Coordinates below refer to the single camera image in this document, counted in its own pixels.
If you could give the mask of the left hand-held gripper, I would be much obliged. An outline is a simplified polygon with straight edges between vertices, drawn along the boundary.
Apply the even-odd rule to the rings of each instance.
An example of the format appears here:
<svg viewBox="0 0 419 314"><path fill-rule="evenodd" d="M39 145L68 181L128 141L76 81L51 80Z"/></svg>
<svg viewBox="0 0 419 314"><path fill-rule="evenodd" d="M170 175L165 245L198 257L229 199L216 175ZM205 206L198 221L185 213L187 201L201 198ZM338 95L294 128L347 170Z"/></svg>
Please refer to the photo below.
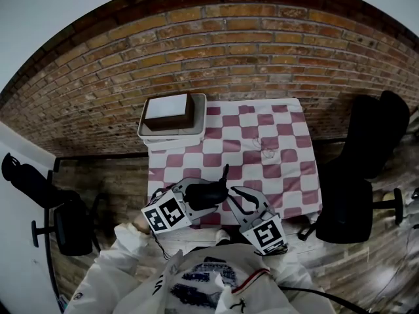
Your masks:
<svg viewBox="0 0 419 314"><path fill-rule="evenodd" d="M213 182L187 177L177 184L157 189L141 212L155 234L178 230L216 212L217 205L196 211L185 201L185 198L202 198L213 190Z"/></svg>

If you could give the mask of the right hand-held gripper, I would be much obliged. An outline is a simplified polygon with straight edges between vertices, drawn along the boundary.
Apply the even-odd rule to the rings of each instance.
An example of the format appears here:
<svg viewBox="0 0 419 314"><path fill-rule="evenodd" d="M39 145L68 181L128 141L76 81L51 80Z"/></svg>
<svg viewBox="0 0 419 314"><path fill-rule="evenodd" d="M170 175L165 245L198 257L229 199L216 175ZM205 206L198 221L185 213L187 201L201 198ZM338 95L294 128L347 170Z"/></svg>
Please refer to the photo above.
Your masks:
<svg viewBox="0 0 419 314"><path fill-rule="evenodd" d="M245 211L236 199L228 195L227 203L240 226L240 233L263 256L277 254L288 246L282 220L268 203L266 196L253 188L244 186L231 186L231 190L252 204L252 211Z"/></svg>

